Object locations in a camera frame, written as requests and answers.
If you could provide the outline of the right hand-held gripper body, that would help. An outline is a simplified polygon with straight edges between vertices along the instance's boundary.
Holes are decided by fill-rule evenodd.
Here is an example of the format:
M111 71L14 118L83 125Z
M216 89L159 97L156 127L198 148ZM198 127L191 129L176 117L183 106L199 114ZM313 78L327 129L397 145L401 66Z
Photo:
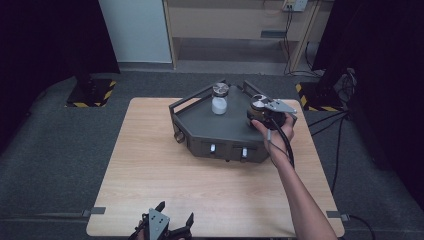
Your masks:
M268 129L277 130L281 128L286 122L287 115L293 119L293 123L297 121L297 110L280 99L268 100L264 107L264 125Z

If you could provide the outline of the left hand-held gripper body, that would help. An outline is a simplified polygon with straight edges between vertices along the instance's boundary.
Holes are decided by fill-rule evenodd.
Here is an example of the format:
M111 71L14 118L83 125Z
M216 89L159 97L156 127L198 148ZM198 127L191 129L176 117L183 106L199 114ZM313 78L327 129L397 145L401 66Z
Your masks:
M134 232L129 236L129 240L137 240L138 234L145 229L148 235L146 240L187 240L187 230L183 227L170 230L170 218L161 212L150 208L147 213L141 215Z

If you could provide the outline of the white powder jar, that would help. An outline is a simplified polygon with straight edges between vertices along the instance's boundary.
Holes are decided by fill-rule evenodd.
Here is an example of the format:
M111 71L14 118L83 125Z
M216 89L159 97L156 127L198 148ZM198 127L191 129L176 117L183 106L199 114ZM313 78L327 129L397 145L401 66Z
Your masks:
M229 86L226 83L216 83L212 87L212 105L211 109L214 114L225 114L228 108L227 96Z

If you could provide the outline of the dark grey corner rack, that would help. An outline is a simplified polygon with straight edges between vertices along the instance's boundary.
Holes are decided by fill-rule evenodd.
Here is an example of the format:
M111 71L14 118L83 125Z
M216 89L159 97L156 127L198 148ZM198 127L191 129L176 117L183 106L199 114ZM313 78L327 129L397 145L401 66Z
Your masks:
M225 114L212 112L212 87L209 85L169 106L174 138L185 143L197 157L261 163L268 157L262 134L247 118L251 98L263 94L252 83L229 86L228 108Z

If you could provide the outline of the person's right hand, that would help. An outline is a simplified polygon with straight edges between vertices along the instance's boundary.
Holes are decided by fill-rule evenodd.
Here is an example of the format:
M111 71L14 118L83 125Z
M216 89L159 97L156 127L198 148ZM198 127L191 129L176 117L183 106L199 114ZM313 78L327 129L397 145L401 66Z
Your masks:
M294 137L293 119L287 115L285 124L279 130L269 130L257 120L252 120L251 123L262 134L264 146L274 165L277 167L291 166L291 140Z

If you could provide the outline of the black stand with striped base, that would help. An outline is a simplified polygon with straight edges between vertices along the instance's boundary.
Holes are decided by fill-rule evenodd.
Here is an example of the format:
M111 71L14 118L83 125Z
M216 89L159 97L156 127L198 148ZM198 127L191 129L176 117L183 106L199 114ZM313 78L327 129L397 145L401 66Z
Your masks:
M112 79L94 79L78 60L71 60L68 65L77 83L66 101L66 106L80 108L104 106L116 82Z
M334 89L341 77L340 70L326 70L318 82L300 82L296 85L301 106L306 111L343 111L343 103Z

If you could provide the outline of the grey label strip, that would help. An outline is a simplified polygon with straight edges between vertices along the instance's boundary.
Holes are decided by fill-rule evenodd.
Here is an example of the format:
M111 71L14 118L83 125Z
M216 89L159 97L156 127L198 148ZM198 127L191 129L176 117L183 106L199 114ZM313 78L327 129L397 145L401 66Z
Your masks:
M286 31L283 30L262 30L260 37L261 38L285 38L287 35Z

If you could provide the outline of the grey table clamp tab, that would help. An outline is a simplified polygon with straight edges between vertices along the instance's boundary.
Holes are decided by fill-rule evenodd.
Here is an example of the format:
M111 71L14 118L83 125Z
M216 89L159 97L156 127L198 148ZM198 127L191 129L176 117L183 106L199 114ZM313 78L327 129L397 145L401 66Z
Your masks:
M350 220L350 216L348 214L340 213L339 211L327 211L326 215L329 219L340 219L342 222Z
M82 217L90 217L91 215L102 215L106 211L106 207L92 207L82 211Z

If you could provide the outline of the wooden shelf unit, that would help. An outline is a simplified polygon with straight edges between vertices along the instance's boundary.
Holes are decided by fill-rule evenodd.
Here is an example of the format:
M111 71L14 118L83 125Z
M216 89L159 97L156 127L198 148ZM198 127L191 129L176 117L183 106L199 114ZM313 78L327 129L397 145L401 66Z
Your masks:
M308 0L303 12L283 10L286 0L163 0L171 46L177 38L277 40L295 71L305 50L322 0ZM285 38L261 38L262 30L283 30Z

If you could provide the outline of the dark curtain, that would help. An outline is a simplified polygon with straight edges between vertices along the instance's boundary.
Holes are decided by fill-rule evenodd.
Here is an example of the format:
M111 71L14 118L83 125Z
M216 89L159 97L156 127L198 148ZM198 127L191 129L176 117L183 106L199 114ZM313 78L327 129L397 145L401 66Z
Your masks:
M334 0L313 68L355 70L362 137L424 210L424 0Z
M99 0L0 0L0 153L36 97L78 67L119 71Z

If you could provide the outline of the white cabinet panel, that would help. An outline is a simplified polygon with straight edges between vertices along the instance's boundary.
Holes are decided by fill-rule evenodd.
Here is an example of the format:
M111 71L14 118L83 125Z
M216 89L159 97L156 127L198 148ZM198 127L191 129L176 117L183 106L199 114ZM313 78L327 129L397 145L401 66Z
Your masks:
M171 63L163 0L99 0L118 62Z

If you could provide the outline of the wall power outlet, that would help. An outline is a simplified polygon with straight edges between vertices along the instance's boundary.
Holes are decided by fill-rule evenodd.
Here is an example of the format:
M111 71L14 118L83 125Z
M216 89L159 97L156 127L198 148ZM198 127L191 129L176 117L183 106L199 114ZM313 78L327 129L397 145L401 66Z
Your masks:
M303 12L308 0L286 0L283 10L286 12Z

